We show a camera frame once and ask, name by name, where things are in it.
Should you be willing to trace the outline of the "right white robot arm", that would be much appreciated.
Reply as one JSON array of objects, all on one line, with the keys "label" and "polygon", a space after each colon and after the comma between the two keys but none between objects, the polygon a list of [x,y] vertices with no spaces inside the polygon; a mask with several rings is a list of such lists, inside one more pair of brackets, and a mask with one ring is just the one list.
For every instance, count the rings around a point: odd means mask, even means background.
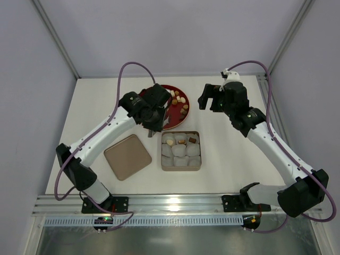
[{"label": "right white robot arm", "polygon": [[267,125],[265,114],[249,105],[247,89],[241,82],[206,84],[198,99],[200,110],[206,108],[209,98],[210,110],[225,113],[232,126],[264,153],[284,180],[283,186],[252,183],[244,187],[241,192],[253,204],[278,206],[295,218],[324,200],[328,174],[303,162]]}]

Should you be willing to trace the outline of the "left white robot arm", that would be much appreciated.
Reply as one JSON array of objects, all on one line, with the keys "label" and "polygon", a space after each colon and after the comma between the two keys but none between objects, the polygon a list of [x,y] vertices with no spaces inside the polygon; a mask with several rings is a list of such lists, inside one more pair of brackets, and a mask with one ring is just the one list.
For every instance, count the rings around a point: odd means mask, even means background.
[{"label": "left white robot arm", "polygon": [[113,113],[79,141],[57,146],[56,156],[60,173],[64,173],[73,187],[89,197],[96,207],[105,204],[112,195],[90,168],[96,158],[120,135],[141,125],[152,132],[163,130],[171,93],[154,84],[140,93],[128,92]]}]

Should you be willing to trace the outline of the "dark brown chocolate piece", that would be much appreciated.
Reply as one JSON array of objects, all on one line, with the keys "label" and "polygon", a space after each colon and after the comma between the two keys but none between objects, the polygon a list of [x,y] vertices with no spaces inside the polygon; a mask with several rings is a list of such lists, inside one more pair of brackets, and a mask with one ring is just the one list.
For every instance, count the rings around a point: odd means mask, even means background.
[{"label": "dark brown chocolate piece", "polygon": [[194,137],[190,137],[188,139],[188,141],[191,142],[191,143],[196,143],[196,139]]}]

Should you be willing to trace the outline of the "white spiral chocolate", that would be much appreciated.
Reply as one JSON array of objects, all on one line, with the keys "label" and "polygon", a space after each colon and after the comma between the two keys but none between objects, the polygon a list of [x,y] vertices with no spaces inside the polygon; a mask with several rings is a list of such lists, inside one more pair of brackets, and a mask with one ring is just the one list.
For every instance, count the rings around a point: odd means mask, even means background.
[{"label": "white spiral chocolate", "polygon": [[171,140],[171,139],[168,139],[168,140],[166,140],[166,143],[169,145],[169,146],[174,146],[174,145],[176,145],[176,141],[174,141],[174,140]]}]

